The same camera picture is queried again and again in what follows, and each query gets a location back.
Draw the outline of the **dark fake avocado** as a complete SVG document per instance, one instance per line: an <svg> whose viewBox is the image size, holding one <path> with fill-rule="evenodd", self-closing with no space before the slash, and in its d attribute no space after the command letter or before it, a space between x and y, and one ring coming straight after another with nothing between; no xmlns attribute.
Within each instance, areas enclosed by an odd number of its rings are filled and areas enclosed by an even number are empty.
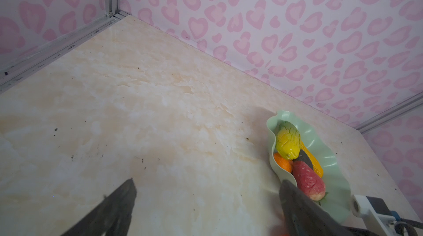
<svg viewBox="0 0 423 236"><path fill-rule="evenodd" d="M304 162L306 163L311 169L314 169L313 164L304 150L300 150L299 155L296 159L293 160L294 162Z"/></svg>

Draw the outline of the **red fake strawberry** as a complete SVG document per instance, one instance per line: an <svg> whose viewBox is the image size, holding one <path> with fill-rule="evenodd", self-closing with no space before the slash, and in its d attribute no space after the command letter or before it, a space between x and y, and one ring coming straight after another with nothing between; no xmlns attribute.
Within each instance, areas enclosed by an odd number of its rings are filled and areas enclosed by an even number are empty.
<svg viewBox="0 0 423 236"><path fill-rule="evenodd" d="M292 175L297 182L297 187L311 200L320 201L325 197L324 181L305 162L295 161Z"/></svg>

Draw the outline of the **small fake orange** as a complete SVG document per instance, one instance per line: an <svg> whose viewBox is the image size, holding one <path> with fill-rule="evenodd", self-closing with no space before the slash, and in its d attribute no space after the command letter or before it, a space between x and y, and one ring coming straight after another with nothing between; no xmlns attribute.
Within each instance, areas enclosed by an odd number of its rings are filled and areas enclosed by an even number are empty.
<svg viewBox="0 0 423 236"><path fill-rule="evenodd" d="M284 169L285 171L291 173L293 171L293 161L283 158L279 153L274 153L273 158L276 164Z"/></svg>

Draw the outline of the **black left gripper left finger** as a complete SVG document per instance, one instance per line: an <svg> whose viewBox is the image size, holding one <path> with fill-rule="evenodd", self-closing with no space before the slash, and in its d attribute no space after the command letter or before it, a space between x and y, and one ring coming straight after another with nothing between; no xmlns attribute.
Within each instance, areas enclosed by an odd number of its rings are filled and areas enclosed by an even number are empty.
<svg viewBox="0 0 423 236"><path fill-rule="evenodd" d="M63 235L126 236L136 196L137 190L133 179L126 180Z"/></svg>

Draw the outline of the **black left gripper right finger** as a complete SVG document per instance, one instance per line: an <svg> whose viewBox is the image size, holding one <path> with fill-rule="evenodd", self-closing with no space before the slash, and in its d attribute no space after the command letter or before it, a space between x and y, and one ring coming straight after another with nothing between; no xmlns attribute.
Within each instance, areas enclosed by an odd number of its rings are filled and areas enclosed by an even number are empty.
<svg viewBox="0 0 423 236"><path fill-rule="evenodd" d="M351 236L290 181L282 181L279 189L286 229L291 236Z"/></svg>

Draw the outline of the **yellow orange fake squash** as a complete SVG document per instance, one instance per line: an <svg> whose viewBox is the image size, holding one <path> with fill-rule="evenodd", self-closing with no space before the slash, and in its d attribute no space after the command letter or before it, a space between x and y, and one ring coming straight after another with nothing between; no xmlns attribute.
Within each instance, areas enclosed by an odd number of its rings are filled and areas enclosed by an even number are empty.
<svg viewBox="0 0 423 236"><path fill-rule="evenodd" d="M306 153L308 158L310 159L312 163L312 168L314 172L322 178L324 175L324 171L319 163L319 161L314 157L314 155L307 149L307 147L304 145L304 143L301 141L301 149Z"/></svg>

